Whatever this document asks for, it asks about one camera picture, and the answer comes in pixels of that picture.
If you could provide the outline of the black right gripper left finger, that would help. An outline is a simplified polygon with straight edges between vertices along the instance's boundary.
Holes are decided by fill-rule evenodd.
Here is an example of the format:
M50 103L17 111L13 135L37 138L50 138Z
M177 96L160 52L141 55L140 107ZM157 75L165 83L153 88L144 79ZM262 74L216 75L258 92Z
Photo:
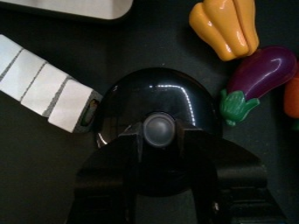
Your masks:
M76 174L66 224L136 224L141 123L90 154Z

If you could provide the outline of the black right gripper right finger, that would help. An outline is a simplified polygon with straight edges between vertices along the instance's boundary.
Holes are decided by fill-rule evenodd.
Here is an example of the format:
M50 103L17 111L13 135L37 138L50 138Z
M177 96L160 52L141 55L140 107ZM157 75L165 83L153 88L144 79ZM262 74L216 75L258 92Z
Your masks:
M198 224L286 224L266 189L266 168L241 146L176 123Z

